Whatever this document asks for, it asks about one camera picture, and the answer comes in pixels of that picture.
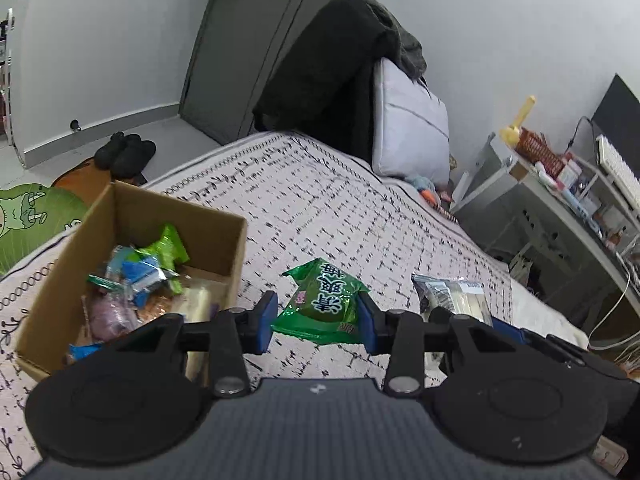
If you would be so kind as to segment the orange cracker packet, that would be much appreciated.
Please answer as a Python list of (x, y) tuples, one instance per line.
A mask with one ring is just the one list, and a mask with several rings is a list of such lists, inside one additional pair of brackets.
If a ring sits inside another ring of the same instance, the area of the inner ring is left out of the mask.
[(171, 309), (172, 298), (170, 295), (164, 292), (153, 292), (146, 300), (145, 305), (137, 310), (137, 317), (141, 324), (146, 324), (170, 313)]

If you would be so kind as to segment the white keyboard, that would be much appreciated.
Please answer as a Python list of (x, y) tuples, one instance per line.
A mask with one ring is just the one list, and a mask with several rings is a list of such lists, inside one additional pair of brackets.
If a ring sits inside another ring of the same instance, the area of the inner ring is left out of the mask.
[(603, 134), (596, 137), (596, 145), (599, 165), (613, 178), (613, 182), (630, 202), (632, 200), (638, 202), (639, 180), (623, 160), (622, 155), (616, 151), (616, 148)]

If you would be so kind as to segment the patterned white bed cover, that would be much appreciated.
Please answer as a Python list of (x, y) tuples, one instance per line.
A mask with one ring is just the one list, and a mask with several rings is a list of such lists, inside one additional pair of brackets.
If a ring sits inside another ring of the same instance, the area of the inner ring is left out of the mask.
[[(411, 283), (417, 273), (480, 282), (491, 314), (513, 321), (503, 264), (427, 209), (408, 184), (381, 180), (365, 162), (314, 140), (251, 136), (169, 170), (146, 189), (245, 218), (245, 260), (233, 304), (251, 307), (274, 289), (285, 305), (295, 286), (281, 273), (320, 257), (359, 278), (382, 309), (419, 310)], [(16, 342), (35, 321), (29, 311), (36, 296), (78, 229), (50, 238), (1, 280), (1, 479), (21, 479), (40, 460), (23, 415), (35, 382), (18, 367)], [(356, 373), (382, 379), (386, 362), (365, 358), (360, 349), (276, 335), (269, 353), (248, 361), (250, 379)]]

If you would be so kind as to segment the white blanket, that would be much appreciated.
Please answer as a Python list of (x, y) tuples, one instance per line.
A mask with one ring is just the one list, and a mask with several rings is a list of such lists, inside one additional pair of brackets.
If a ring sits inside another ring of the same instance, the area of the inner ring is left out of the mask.
[(575, 346), (587, 349), (587, 335), (575, 327), (562, 313), (547, 306), (517, 281), (511, 281), (512, 321), (519, 328), (547, 336), (552, 334)]

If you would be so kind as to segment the red plastic basket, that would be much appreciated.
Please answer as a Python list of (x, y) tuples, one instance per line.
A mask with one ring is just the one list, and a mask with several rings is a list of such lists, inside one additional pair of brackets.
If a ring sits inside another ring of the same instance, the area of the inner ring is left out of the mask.
[(559, 177), (564, 168), (562, 158), (551, 151), (546, 141), (537, 133), (521, 128), (515, 151), (535, 165), (540, 162), (546, 173), (553, 179)]

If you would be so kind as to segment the grey door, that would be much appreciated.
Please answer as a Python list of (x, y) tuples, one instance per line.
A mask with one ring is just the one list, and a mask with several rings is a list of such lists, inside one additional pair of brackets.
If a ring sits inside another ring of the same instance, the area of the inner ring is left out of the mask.
[(179, 114), (219, 144), (247, 136), (252, 109), (300, 32), (331, 0), (209, 0)]

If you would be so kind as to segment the black monitor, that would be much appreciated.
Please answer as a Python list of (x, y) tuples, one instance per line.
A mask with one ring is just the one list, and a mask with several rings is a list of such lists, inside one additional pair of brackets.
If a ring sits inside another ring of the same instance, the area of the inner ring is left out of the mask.
[(616, 149), (636, 178), (639, 177), (640, 102), (615, 74), (591, 117), (594, 136), (602, 134)]

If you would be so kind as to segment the brown cardboard box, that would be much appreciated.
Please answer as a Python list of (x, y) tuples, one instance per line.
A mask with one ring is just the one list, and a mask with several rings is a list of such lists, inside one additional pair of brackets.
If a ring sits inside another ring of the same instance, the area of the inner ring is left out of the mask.
[(238, 298), (247, 222), (112, 183), (44, 281), (18, 338), (37, 382), (165, 313), (203, 322)]

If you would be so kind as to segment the purple candy packet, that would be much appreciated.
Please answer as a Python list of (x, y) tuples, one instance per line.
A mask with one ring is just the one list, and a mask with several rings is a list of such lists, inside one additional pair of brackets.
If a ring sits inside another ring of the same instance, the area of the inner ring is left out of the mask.
[(88, 327), (94, 341), (107, 342), (138, 328), (138, 318), (121, 292), (95, 294), (88, 303)]

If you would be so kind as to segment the green snack packet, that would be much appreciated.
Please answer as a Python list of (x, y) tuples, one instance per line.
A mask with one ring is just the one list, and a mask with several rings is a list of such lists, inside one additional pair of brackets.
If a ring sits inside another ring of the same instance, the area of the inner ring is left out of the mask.
[(271, 324), (276, 333), (315, 344), (360, 343), (356, 300), (369, 291), (362, 281), (322, 258), (282, 276), (292, 278), (297, 288)]

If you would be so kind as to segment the blue snack packet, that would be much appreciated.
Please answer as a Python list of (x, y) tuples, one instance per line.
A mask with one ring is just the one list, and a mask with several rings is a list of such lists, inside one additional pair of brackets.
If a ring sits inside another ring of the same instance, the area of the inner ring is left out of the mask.
[(165, 284), (171, 275), (160, 267), (160, 260), (149, 256), (139, 261), (125, 260), (122, 263), (122, 278), (127, 300), (136, 308), (141, 308), (151, 292)]

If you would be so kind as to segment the white cream roll packet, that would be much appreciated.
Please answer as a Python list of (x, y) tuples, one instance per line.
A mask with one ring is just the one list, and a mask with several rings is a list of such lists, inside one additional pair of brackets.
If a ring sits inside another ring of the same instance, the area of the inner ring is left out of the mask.
[(413, 274), (411, 281), (425, 321), (430, 322), (434, 311), (443, 308), (451, 314), (465, 314), (485, 324), (492, 324), (485, 289), (479, 282), (462, 278), (445, 280), (421, 274)]

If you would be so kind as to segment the white desk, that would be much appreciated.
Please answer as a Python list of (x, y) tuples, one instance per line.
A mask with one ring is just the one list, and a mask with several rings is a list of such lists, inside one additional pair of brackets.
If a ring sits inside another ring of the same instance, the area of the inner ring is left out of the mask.
[(485, 252), (529, 258), (537, 295), (580, 328), (606, 311), (639, 325), (639, 289), (622, 258), (606, 248), (562, 196), (491, 133), (454, 190), (452, 212)]

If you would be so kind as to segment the grey pillow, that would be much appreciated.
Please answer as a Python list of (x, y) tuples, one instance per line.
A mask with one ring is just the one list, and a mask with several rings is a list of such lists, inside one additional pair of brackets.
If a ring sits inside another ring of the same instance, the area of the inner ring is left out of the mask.
[(374, 69), (374, 135), (371, 166), (383, 177), (426, 177), (448, 183), (447, 107), (424, 81), (411, 80), (387, 58)]

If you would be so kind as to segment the green cartoon floor mat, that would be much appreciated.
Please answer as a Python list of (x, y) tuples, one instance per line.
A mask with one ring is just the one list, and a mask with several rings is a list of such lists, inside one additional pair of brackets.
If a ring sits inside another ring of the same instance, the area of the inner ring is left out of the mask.
[(88, 210), (74, 193), (39, 183), (2, 190), (0, 207), (1, 275), (50, 238), (78, 226)]

